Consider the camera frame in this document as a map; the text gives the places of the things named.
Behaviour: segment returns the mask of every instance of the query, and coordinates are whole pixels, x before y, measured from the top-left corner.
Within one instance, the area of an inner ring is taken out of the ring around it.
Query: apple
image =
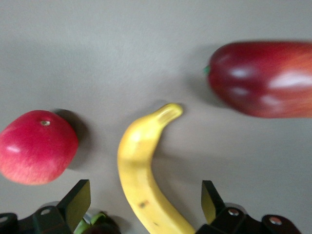
[[[16,183],[46,184],[65,171],[77,149],[77,135],[65,119],[30,111],[0,133],[0,172]]]
[[[208,84],[235,110],[255,117],[312,117],[312,42],[242,41],[210,58]]]

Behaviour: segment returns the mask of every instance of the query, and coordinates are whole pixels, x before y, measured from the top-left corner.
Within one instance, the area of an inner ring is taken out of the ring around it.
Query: red apple
[[[43,110],[30,111],[0,133],[0,171],[9,180],[46,184],[68,167],[78,148],[69,123]]]

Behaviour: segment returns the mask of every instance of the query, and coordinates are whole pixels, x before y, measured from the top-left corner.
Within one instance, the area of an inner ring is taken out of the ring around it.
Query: apple stem
[[[46,121],[46,120],[43,120],[40,122],[43,126],[48,126],[50,125],[50,121]]]

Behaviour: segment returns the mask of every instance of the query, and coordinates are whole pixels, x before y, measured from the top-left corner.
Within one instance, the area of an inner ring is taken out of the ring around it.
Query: screw
[[[50,209],[44,209],[43,211],[41,211],[41,215],[46,215],[46,214],[48,214],[48,213],[50,213]]]
[[[239,215],[239,212],[236,209],[229,209],[228,212],[232,216],[238,216]]]
[[[272,216],[269,218],[269,221],[275,225],[282,225],[282,221],[278,217]]]
[[[5,221],[7,221],[7,220],[8,220],[8,217],[7,217],[7,216],[1,217],[1,218],[0,218],[0,223],[5,222]]]

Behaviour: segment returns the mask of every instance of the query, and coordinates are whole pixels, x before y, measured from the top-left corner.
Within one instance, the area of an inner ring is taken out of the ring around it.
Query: metal screw
[[[41,211],[41,215],[46,215],[46,214],[48,214],[48,213],[50,213],[50,209],[44,209],[43,211]]]
[[[1,218],[0,218],[0,223],[5,222],[5,221],[7,221],[7,220],[8,220],[8,217],[7,217],[7,216],[1,217]]]
[[[229,209],[228,211],[229,211],[229,214],[232,216],[238,216],[239,215],[239,212],[236,209]]]
[[[275,225],[282,225],[282,221],[278,217],[272,216],[269,218],[269,221]]]

